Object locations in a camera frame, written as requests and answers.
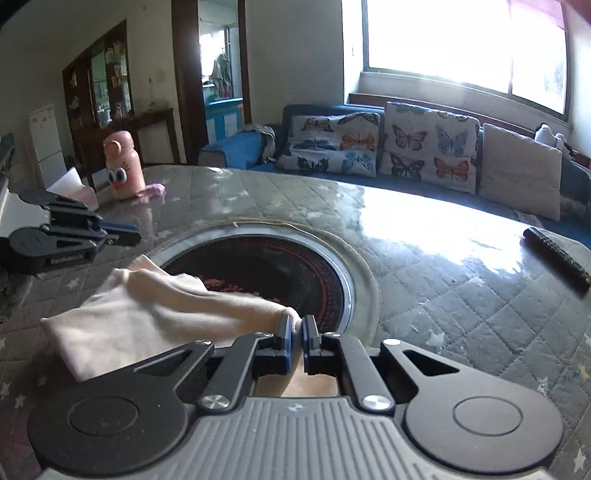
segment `white refrigerator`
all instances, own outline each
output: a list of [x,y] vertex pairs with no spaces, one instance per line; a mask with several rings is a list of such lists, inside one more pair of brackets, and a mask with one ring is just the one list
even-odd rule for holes
[[53,105],[33,112],[28,117],[33,147],[33,169],[43,188],[48,188],[66,174]]

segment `refrigerator door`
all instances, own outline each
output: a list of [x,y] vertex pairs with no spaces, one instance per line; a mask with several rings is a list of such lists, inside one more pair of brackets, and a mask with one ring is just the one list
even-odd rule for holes
[[29,127],[37,161],[44,160],[61,151],[53,107],[36,112],[29,117]]
[[39,162],[43,187],[48,188],[66,174],[66,163],[61,152]]

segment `window frame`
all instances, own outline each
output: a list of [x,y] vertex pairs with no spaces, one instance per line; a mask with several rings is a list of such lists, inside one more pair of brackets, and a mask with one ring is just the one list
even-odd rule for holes
[[540,103],[533,102],[528,100],[527,98],[523,98],[513,94],[513,55],[511,55],[511,78],[509,79],[509,89],[508,93],[499,92],[497,90],[488,89],[486,87],[481,87],[479,85],[474,85],[472,83],[464,83],[464,82],[455,82],[454,80],[450,80],[444,77],[432,76],[432,75],[423,75],[417,72],[405,72],[403,70],[391,70],[391,69],[380,69],[377,67],[370,67],[369,66],[369,23],[368,23],[368,0],[361,0],[361,21],[363,27],[363,71],[364,72],[372,72],[372,73],[386,73],[386,74],[396,74],[396,75],[403,75],[407,77],[414,77],[418,79],[427,79],[427,80],[435,80],[437,82],[448,83],[451,85],[457,85],[460,87],[467,87],[474,90],[479,90],[481,92],[490,93],[492,95],[500,96],[503,98],[507,98],[509,100],[514,100],[518,103],[523,105],[527,105],[531,108],[539,110],[542,113],[547,115],[551,115],[565,123],[568,123],[570,118],[570,98],[571,98],[571,86],[572,86],[572,65],[571,65],[571,44],[570,44],[570,27],[569,27],[569,19],[566,15],[566,8],[564,3],[561,1],[560,6],[562,8],[562,16],[564,19],[564,37],[566,42],[566,93],[564,96],[564,113],[559,113],[551,108],[548,108]]

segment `orange butterfly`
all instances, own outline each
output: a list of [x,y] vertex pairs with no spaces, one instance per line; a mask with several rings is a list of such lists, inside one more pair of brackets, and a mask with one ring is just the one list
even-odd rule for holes
[[457,178],[461,179],[461,181],[468,180],[468,162],[467,160],[462,160],[459,164],[455,167],[445,163],[443,160],[440,160],[437,157],[434,157],[433,160],[435,161],[435,166],[437,168],[437,176],[440,179],[445,179],[447,177],[456,176]]
[[348,148],[355,148],[357,145],[361,145],[363,148],[373,152],[375,150],[375,138],[372,134],[368,134],[365,138],[361,138],[360,135],[346,134],[343,137],[340,149],[347,150]]

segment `window sill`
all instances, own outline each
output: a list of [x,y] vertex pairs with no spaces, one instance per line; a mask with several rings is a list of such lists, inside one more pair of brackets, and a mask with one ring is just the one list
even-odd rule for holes
[[567,138],[573,129],[572,125],[523,103],[442,80],[396,73],[361,72],[359,85],[354,93],[395,96],[447,105],[498,118],[530,131],[535,131],[540,124],[545,123],[550,126],[553,133],[561,132]]

